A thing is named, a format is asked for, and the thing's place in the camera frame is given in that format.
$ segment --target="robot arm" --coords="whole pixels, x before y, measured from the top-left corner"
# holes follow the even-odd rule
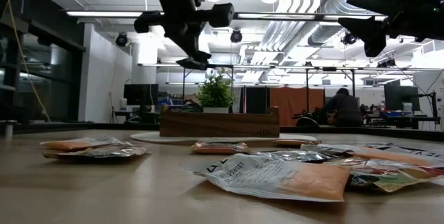
[[[209,22],[213,27],[229,26],[234,16],[231,3],[214,5],[211,10],[197,10],[204,0],[160,0],[161,12],[145,12],[135,21],[138,33],[149,32],[150,26],[161,25],[170,38],[189,56],[178,61],[184,68],[206,70],[211,55],[199,51],[200,32]]]

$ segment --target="person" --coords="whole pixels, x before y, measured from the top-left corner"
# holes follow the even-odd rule
[[[361,114],[367,114],[366,106],[364,104],[361,104],[361,107],[359,109],[361,110]]]
[[[364,124],[361,110],[348,89],[341,88],[321,109],[324,123],[341,127],[361,127]]]

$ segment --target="wooden table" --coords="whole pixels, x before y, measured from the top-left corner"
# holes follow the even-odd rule
[[[189,146],[152,144],[127,164],[70,164],[43,158],[40,141],[108,134],[128,141],[137,131],[85,130],[16,135],[0,142],[0,223],[442,223],[444,182],[392,194],[346,192],[344,203],[263,200],[225,192],[179,169]],[[394,142],[443,148],[428,141],[363,135],[314,135],[326,144]]]

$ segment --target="white snack bag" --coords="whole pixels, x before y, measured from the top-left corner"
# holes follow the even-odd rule
[[[245,154],[208,165],[183,164],[181,168],[229,192],[316,202],[342,202],[351,170],[344,166],[276,161]]]

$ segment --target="dark jacket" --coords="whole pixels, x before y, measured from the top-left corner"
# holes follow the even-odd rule
[[[330,99],[323,109],[323,113],[333,113],[337,110],[336,125],[344,127],[359,127],[364,123],[357,100],[353,96],[337,94]]]

